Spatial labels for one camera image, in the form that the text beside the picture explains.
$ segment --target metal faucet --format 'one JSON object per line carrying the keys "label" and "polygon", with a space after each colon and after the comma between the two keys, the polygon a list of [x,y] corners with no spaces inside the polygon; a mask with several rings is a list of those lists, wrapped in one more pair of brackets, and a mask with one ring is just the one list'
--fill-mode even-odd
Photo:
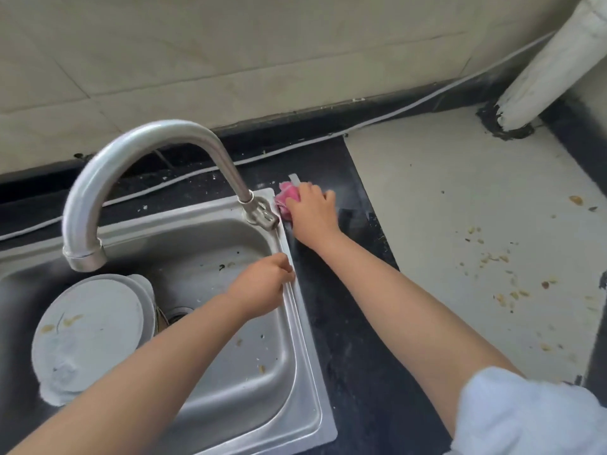
{"label": "metal faucet", "polygon": [[76,271],[101,268],[107,257],[97,237],[103,201],[118,178],[143,155],[171,144],[194,144],[205,150],[222,172],[245,210],[247,221],[265,230],[279,223],[267,201],[255,198],[219,138],[191,121],[169,119],[137,127],[106,145],[84,167],[65,202],[61,232],[63,255]]}

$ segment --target white cable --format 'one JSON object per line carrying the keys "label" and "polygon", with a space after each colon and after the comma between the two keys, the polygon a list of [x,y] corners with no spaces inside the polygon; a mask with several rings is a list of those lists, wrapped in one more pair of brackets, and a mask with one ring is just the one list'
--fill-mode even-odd
{"label": "white cable", "polygon": [[[477,76],[482,75],[483,73],[488,72],[492,68],[496,68],[499,65],[502,65],[502,64],[508,62],[510,59],[514,58],[515,56],[518,56],[522,52],[525,52],[528,49],[531,49],[532,47],[534,47],[535,45],[541,43],[542,41],[547,40],[552,35],[554,35],[554,33],[555,32],[552,31],[550,33],[545,34],[542,37],[537,38],[535,41],[532,41],[531,43],[529,43],[527,45],[524,45],[522,48],[520,48],[520,49],[518,49],[518,50],[516,50],[516,51],[514,51],[514,52],[512,52],[510,54],[508,54],[503,59],[500,59],[497,62],[495,62],[494,64],[491,64],[489,67],[485,67],[485,68],[483,68],[483,69],[481,69],[481,70],[473,73],[472,75],[468,75],[468,76],[466,76],[464,78],[460,78],[460,79],[458,79],[456,81],[453,81],[452,83],[450,83],[450,84],[448,84],[448,85],[446,85],[446,86],[444,86],[444,87],[442,87],[440,89],[437,89],[436,91],[428,94],[426,97],[423,97],[420,100],[415,101],[413,104],[409,104],[409,105],[404,106],[402,108],[399,108],[398,110],[395,110],[393,112],[384,114],[382,116],[378,116],[378,117],[373,118],[373,119],[369,119],[367,121],[363,121],[363,122],[361,122],[359,124],[355,124],[352,127],[349,127],[348,129],[344,129],[342,131],[330,133],[330,134],[328,134],[326,136],[316,137],[315,139],[310,139],[310,140],[306,140],[306,141],[303,141],[303,142],[298,142],[297,144],[289,145],[287,147],[284,147],[284,148],[281,148],[281,149],[278,149],[278,150],[274,150],[273,152],[263,153],[262,155],[253,156],[252,158],[247,158],[246,160],[236,161],[234,164],[236,166],[241,166],[242,164],[248,164],[250,162],[264,160],[265,158],[268,158],[269,156],[279,155],[281,153],[288,152],[289,150],[298,149],[299,147],[304,147],[306,145],[311,145],[311,144],[315,144],[315,143],[318,143],[318,142],[323,142],[323,141],[326,141],[326,140],[329,140],[329,139],[334,139],[336,137],[341,137],[341,136],[343,136],[343,135],[345,135],[345,134],[347,134],[349,132],[352,132],[354,130],[363,128],[365,126],[369,126],[371,124],[375,124],[375,123],[380,122],[380,121],[384,121],[386,119],[390,119],[393,116],[396,116],[397,114],[404,113],[407,110],[411,110],[412,108],[414,108],[414,107],[416,107],[418,105],[421,105],[424,102],[427,102],[430,99],[433,99],[436,96],[439,96],[439,95],[443,94],[444,92],[449,91],[450,89],[453,89],[453,88],[455,88],[456,86],[459,86],[462,83],[465,83],[466,81],[469,81],[469,80],[471,80],[473,78],[476,78]],[[124,201],[128,201],[128,200],[134,199],[134,198],[139,198],[139,197],[142,197],[144,195],[147,195],[148,193],[152,193],[153,191],[161,190],[161,189],[163,189],[165,187],[168,187],[168,186],[170,186],[172,184],[176,184],[178,182],[181,182],[182,180],[186,180],[186,179],[189,179],[190,177],[194,177],[195,175],[204,174],[206,172],[212,172],[212,171],[216,171],[216,170],[218,170],[217,166],[206,167],[204,169],[198,169],[196,171],[190,172],[189,174],[181,175],[179,177],[175,177],[172,180],[168,180],[167,182],[160,183],[160,184],[158,184],[158,185],[156,185],[154,187],[150,187],[148,189],[145,189],[145,190],[142,190],[142,191],[138,191],[136,193],[132,193],[132,194],[126,195],[124,197],[119,197],[119,198],[111,199],[111,200],[106,201],[105,203],[103,203],[102,207],[111,206],[112,204],[123,203]],[[9,233],[7,235],[2,235],[2,236],[0,236],[0,241],[7,241],[7,240],[9,240],[11,238],[15,238],[17,236],[26,235],[28,233],[34,232],[36,230],[39,230],[41,228],[45,228],[45,227],[48,227],[49,225],[55,224],[57,222],[60,222],[61,219],[62,219],[62,216],[56,217],[54,219],[47,220],[46,222],[39,223],[38,225],[34,225],[32,227],[28,227],[28,228],[23,229],[23,230],[19,230],[19,231],[13,232],[13,233]]]}

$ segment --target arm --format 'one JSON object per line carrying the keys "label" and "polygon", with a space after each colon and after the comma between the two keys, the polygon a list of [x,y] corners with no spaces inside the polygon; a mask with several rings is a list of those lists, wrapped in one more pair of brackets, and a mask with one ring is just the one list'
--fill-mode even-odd
{"label": "arm", "polygon": [[10,455],[140,453],[171,423],[211,361],[249,319],[282,302],[285,254],[259,260],[228,291],[172,325],[46,421]]}
{"label": "arm", "polygon": [[449,308],[345,236],[335,193],[302,183],[299,194],[300,203],[287,199],[295,237],[338,275],[453,435],[459,394],[474,374],[490,366],[520,372]]}

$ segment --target pink cloth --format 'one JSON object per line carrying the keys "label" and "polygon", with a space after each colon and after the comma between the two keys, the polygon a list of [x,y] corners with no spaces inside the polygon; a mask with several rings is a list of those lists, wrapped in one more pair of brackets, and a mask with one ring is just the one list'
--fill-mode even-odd
{"label": "pink cloth", "polygon": [[286,198],[293,198],[295,201],[299,202],[299,189],[290,182],[281,182],[278,184],[278,187],[280,188],[280,193],[276,195],[274,201],[278,206],[280,216],[284,220],[291,221],[291,211],[286,206]]}

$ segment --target sink drain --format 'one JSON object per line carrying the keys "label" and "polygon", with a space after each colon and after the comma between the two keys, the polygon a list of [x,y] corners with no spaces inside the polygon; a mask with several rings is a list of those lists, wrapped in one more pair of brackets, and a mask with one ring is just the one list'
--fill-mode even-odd
{"label": "sink drain", "polygon": [[177,308],[170,309],[165,313],[166,320],[169,321],[169,325],[175,324],[179,319],[183,318],[186,314],[193,312],[193,309],[187,306],[178,306]]}

